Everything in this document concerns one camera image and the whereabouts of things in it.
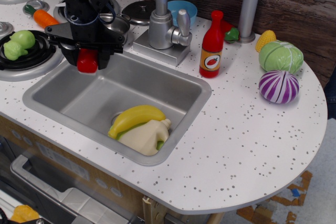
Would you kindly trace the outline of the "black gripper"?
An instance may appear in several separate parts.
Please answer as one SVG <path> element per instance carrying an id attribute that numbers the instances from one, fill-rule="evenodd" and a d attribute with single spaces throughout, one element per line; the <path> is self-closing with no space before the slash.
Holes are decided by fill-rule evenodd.
<path id="1" fill-rule="evenodd" d="M 110 56 L 123 52 L 124 36 L 98 22 L 93 25 L 74 25 L 66 22 L 45 28 L 50 42 L 59 44 L 67 61 L 77 66 L 79 48 L 98 50 L 98 69 L 105 69 Z"/>

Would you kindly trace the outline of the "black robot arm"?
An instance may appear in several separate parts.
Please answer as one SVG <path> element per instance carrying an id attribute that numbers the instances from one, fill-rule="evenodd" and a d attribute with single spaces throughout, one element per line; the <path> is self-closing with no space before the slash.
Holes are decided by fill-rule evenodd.
<path id="1" fill-rule="evenodd" d="M 107 8 L 116 17 L 111 0 L 65 0 L 66 22 L 45 28 L 50 43 L 57 45 L 66 60 L 82 73 L 107 67 L 110 56 L 123 52 L 125 38 L 110 30 L 100 17 Z"/>

